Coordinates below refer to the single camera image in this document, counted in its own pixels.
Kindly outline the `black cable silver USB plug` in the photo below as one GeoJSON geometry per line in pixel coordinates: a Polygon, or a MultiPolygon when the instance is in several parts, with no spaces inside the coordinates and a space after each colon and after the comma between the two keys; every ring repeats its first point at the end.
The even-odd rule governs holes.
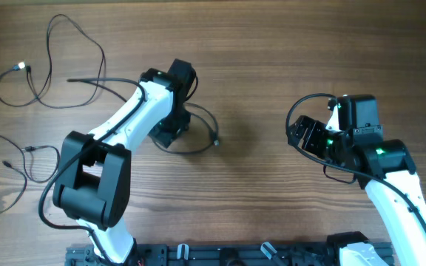
{"type": "Polygon", "coordinates": [[[44,84],[43,84],[43,86],[40,90],[35,89],[35,84],[33,82],[33,75],[32,75],[31,66],[29,64],[26,64],[24,61],[15,64],[10,69],[8,69],[8,70],[4,71],[2,74],[0,74],[0,84],[1,84],[3,78],[5,78],[7,75],[9,75],[13,72],[19,72],[19,71],[24,70],[24,72],[26,74],[27,85],[29,87],[29,90],[30,90],[32,96],[33,96],[33,98],[31,100],[28,100],[26,103],[15,104],[15,103],[10,103],[10,102],[4,100],[3,97],[1,96],[1,93],[0,93],[0,102],[3,103],[5,106],[9,106],[9,107],[13,107],[13,108],[22,108],[22,107],[25,107],[25,106],[30,106],[34,103],[40,103],[42,106],[45,106],[45,107],[50,108],[50,109],[74,109],[74,108],[90,105],[94,101],[95,96],[97,95],[99,89],[107,89],[101,83],[101,80],[100,80],[101,74],[106,73],[106,67],[107,67],[106,66],[107,58],[106,58],[106,54],[104,52],[103,47],[97,41],[95,41],[93,38],[91,38],[82,29],[82,27],[80,26],[79,23],[74,21],[68,15],[63,14],[63,13],[59,13],[59,14],[54,15],[49,20],[49,22],[47,24],[47,29],[46,29],[45,44],[46,44],[46,52],[47,52],[47,59],[48,59],[48,63],[49,63],[49,69],[48,69],[47,76],[45,78],[44,84]],[[89,42],[94,44],[99,49],[100,54],[101,54],[101,61],[100,61],[99,67],[98,67],[97,77],[95,79],[95,89],[94,89],[93,93],[85,101],[82,101],[81,103],[72,104],[72,105],[64,105],[64,106],[54,106],[54,105],[45,103],[43,101],[43,97],[48,93],[48,90],[50,88],[50,85],[51,85],[51,82],[52,82],[52,79],[53,79],[53,57],[52,57],[52,53],[51,53],[51,49],[50,49],[50,39],[51,39],[52,31],[55,28],[55,20],[57,18],[65,18],[86,40],[88,40],[89,42]]]}

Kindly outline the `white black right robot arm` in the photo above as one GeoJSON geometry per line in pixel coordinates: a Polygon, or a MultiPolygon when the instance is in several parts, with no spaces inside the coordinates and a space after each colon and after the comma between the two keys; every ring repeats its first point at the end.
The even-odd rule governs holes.
{"type": "Polygon", "coordinates": [[[385,140],[373,95],[324,94],[327,123],[285,119],[288,144],[323,168],[352,174],[379,212],[402,265],[426,265],[426,202],[406,145],[385,140]]]}

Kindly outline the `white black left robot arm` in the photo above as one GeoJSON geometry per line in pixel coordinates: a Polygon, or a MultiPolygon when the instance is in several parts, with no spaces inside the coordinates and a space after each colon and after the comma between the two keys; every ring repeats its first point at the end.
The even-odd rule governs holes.
{"type": "Polygon", "coordinates": [[[184,108],[197,75],[176,59],[167,72],[149,69],[132,97],[87,134],[70,132],[53,180],[53,204],[85,230],[103,265],[132,264],[135,238],[123,218],[131,187],[132,153],[146,137],[169,146],[189,126],[184,108]]]}

